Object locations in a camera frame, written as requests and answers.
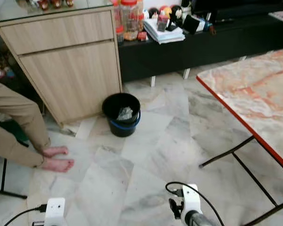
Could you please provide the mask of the black rubbish bin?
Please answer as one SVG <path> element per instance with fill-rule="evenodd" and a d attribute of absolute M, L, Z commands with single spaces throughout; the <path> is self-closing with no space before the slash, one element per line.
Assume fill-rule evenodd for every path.
<path fill-rule="evenodd" d="M 123 107 L 130 107 L 133 110 L 131 120 L 117 120 L 119 109 Z M 110 131 L 114 136 L 128 137 L 135 132 L 140 122 L 140 101 L 130 93 L 114 93 L 103 101 L 102 112 L 105 114 Z"/>

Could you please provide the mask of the crumpled grey trash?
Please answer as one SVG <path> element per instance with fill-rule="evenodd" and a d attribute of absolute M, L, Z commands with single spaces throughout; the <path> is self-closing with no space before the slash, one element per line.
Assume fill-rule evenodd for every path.
<path fill-rule="evenodd" d="M 130 107 L 123 107 L 118 110 L 117 120 L 127 121 L 133 118 L 133 110 Z"/>

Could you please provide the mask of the marble top folding table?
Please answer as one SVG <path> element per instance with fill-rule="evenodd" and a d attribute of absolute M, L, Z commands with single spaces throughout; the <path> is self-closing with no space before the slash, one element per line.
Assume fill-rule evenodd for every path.
<path fill-rule="evenodd" d="M 283 171 L 283 49 L 203 71 L 196 79 L 251 133 L 200 168 L 228 155 L 238 160 L 236 151 L 255 140 Z"/>

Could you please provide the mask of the black low console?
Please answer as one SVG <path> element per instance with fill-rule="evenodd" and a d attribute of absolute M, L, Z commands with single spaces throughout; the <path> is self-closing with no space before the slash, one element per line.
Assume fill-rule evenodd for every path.
<path fill-rule="evenodd" d="M 242 56 L 283 49 L 283 21 L 269 15 L 216 24 L 216 34 L 189 33 L 183 41 L 159 44 L 125 41 L 118 46 L 121 81 L 135 81 Z"/>

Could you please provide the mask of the light wooden cabinet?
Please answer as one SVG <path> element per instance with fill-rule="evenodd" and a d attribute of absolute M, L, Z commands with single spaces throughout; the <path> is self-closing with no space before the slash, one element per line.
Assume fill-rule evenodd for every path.
<path fill-rule="evenodd" d="M 109 0 L 46 11 L 6 1 L 0 37 L 60 127 L 99 115 L 104 99 L 123 90 Z"/>

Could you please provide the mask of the stack of white papers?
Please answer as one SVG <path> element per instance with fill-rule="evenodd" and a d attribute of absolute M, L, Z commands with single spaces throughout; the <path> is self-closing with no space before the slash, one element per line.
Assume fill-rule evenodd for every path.
<path fill-rule="evenodd" d="M 157 30 L 156 19 L 144 19 L 143 23 L 145 31 L 159 44 L 183 41 L 185 39 L 184 31 L 179 27 L 176 27 L 171 32 L 167 30 L 160 32 Z"/>

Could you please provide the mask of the black metal chair leg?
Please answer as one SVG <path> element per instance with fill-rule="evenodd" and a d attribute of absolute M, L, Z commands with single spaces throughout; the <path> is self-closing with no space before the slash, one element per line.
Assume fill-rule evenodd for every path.
<path fill-rule="evenodd" d="M 7 165 L 8 165 L 8 160 L 4 159 L 3 160 L 2 175 L 1 175 L 2 177 L 1 177 L 1 183 L 0 183 L 0 194 L 4 195 L 4 196 L 9 196 L 9 197 L 20 198 L 20 199 L 26 200 L 28 198 L 27 195 L 8 192 L 4 189 L 4 185 L 5 185 L 5 181 L 6 181 Z"/>

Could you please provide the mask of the green cloth item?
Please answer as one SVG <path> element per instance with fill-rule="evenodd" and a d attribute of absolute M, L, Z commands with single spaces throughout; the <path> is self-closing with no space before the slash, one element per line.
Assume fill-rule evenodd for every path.
<path fill-rule="evenodd" d="M 29 138 L 15 120 L 1 121 L 0 127 L 11 133 L 20 144 L 29 147 Z"/>

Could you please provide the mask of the person legs khaki trousers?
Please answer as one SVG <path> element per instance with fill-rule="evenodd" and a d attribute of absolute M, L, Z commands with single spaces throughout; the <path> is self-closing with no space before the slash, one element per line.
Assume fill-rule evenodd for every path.
<path fill-rule="evenodd" d="M 1 83 L 0 113 L 14 119 L 36 149 L 35 152 L 30 151 L 11 133 L 0 127 L 0 157 L 22 166 L 54 172 L 68 172 L 74 166 L 73 159 L 55 158 L 56 155 L 68 154 L 68 147 L 51 145 L 38 104 Z"/>

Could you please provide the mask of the small red lid jar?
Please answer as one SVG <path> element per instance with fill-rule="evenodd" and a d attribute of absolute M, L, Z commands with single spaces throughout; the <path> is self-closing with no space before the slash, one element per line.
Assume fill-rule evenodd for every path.
<path fill-rule="evenodd" d="M 118 45 L 122 45 L 122 43 L 124 42 L 124 32 L 124 26 L 122 26 L 122 24 L 117 24 L 117 26 L 115 27 L 115 35 Z"/>

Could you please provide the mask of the black square stand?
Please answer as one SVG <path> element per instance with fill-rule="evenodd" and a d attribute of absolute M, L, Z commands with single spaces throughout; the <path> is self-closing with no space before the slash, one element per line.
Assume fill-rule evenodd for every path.
<path fill-rule="evenodd" d="M 200 25 L 200 21 L 195 19 L 192 15 L 187 15 L 183 21 L 183 25 L 181 28 L 185 30 L 187 33 L 196 33 L 198 26 Z"/>

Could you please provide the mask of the large red lid plastic jar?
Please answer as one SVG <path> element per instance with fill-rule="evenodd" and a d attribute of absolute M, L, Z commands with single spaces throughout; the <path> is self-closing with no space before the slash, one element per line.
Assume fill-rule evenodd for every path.
<path fill-rule="evenodd" d="M 121 24 L 124 26 L 124 40 L 137 39 L 140 32 L 140 4 L 139 0 L 120 0 Z"/>

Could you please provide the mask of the black television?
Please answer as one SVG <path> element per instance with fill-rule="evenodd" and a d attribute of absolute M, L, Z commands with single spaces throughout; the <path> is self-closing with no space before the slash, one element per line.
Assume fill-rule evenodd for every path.
<path fill-rule="evenodd" d="M 261 14 L 283 10 L 283 0 L 194 0 L 194 12 Z"/>

